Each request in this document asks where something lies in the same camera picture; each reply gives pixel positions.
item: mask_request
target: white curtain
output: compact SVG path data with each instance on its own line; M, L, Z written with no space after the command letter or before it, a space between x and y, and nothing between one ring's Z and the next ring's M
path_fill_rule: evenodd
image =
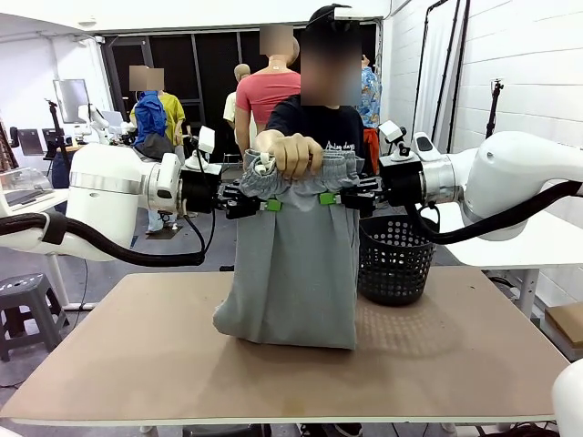
M456 0L449 0L429 13L413 129L414 132L425 132L429 137L432 136L434 129L435 113L447 59L447 48L452 33L456 3ZM447 147L464 9L465 0L462 0L457 11L452 52L447 64L445 87L435 130L434 144L441 152L445 152Z

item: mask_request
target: plastic laundry basket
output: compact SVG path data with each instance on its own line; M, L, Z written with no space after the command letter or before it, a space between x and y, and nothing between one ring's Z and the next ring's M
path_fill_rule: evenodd
M362 219L359 250L358 291L365 298L393 307L421 298L435 244L419 236L406 215Z

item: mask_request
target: hand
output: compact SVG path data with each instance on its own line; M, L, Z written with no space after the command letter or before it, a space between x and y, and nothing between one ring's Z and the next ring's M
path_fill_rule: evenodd
M294 134L273 140L268 152L275 156L275 165L286 179L303 176L310 163L310 171L315 175L322 166L322 148L313 138Z

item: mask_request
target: white shirt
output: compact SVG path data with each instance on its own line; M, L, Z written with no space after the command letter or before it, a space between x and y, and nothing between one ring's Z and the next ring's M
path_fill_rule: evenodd
M225 110L222 113L222 117L230 122L235 122L235 107L237 104L237 92L233 91L227 96L227 101L225 102ZM253 144L255 137L257 136L257 126L255 125L255 118L253 118L253 112L251 112L251 122L249 124L249 144ZM235 133L235 143L239 145L237 141L237 134Z

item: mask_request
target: blue patterned shirt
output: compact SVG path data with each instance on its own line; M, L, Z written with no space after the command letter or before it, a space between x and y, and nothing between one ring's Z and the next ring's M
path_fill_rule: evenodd
M379 127L381 109L379 79L369 66L363 68L361 78L363 81L363 98L356 109L363 119L364 127L377 128Z

